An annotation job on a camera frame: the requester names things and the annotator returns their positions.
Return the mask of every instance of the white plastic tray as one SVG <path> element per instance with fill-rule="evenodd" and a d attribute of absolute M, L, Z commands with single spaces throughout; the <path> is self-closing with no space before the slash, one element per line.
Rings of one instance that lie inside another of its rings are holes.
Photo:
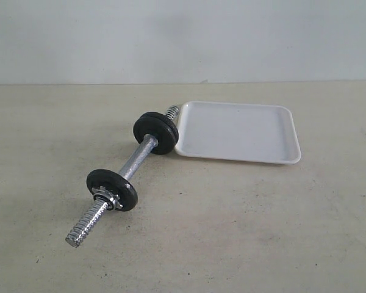
<path fill-rule="evenodd" d="M 181 107 L 181 156 L 295 164 L 301 150 L 285 107 L 191 101 Z"/>

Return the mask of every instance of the floor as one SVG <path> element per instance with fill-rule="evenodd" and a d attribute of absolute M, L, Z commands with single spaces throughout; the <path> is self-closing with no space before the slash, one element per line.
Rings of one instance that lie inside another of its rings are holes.
<path fill-rule="evenodd" d="M 136 208 L 69 246 L 87 174 L 193 100 L 288 107 L 301 161 L 152 155 Z M 0 86 L 0 292 L 366 293 L 366 82 Z"/>

